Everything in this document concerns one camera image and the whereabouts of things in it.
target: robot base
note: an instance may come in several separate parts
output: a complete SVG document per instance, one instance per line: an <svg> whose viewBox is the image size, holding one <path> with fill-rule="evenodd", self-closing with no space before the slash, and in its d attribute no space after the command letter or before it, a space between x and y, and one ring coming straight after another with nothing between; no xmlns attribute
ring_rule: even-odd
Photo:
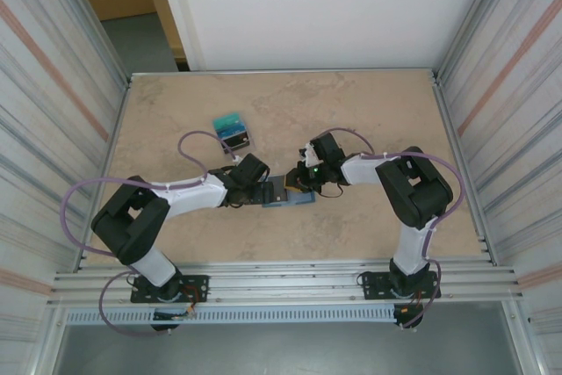
<svg viewBox="0 0 562 375"><path fill-rule="evenodd" d="M363 287L365 300L381 299L429 299L437 284L437 274L427 271L423 278L412 287L411 292L399 294L393 287L390 272L366 271L359 275L357 283ZM437 292L436 298L441 297L441 290Z"/></svg>
<svg viewBox="0 0 562 375"><path fill-rule="evenodd" d="M162 300L160 290L143 276L133 282L132 303L200 303L207 302L209 276L179 276L177 294L171 300Z"/></svg>

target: floor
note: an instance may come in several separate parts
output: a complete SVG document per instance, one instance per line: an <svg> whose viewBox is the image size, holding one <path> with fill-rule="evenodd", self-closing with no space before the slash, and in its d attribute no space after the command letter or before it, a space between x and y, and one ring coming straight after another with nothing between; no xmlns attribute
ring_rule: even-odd
<svg viewBox="0 0 562 375"><path fill-rule="evenodd" d="M501 304L435 304L417 332L390 323L180 327L131 339L67 328L55 374L517 375Z"/></svg>
<svg viewBox="0 0 562 375"><path fill-rule="evenodd" d="M190 130L213 131L213 118L240 112L253 152L271 175L296 166L299 148L334 126L353 127L380 153L412 145L454 162L429 74L417 71L309 72L246 75L139 76L133 79L109 176L149 181L196 177L200 169L177 153ZM365 150L335 133L346 154ZM209 169L229 164L216 141L202 135L184 149ZM458 182L441 169L453 191ZM105 188L109 198L117 185ZM325 195L337 193L327 186ZM156 245L176 263L388 258L400 221L380 186L345 187L341 198L263 209L203 209L166 221ZM103 247L98 238L95 247ZM476 256L480 247L466 203L439 226L432 256ZM110 263L88 256L89 263Z"/></svg>
<svg viewBox="0 0 562 375"><path fill-rule="evenodd" d="M110 19L102 26L130 73L177 72L157 14Z"/></svg>

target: black mounting plate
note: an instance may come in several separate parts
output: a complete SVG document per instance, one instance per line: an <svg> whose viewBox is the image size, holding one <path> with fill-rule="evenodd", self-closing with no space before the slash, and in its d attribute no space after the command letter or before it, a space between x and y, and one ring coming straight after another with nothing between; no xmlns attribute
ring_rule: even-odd
<svg viewBox="0 0 562 375"><path fill-rule="evenodd" d="M195 291L192 288L181 288L177 299L173 303L200 303L207 302L207 293L209 292L209 276L181 276L181 284L183 287L190 286L197 289L198 298L195 297ZM132 303L163 303L154 294L154 287L144 277L137 277L133 282L133 290L131 291Z"/></svg>
<svg viewBox="0 0 562 375"><path fill-rule="evenodd" d="M417 292L421 292L421 299L429 299L436 289L437 273L428 271L423 280L416 286L415 292L404 297L398 295L393 290L390 281L390 272L370 272L366 271L357 277L357 283L363 287L365 300L382 299L412 299ZM437 292L436 298L441 297L441 289Z"/></svg>

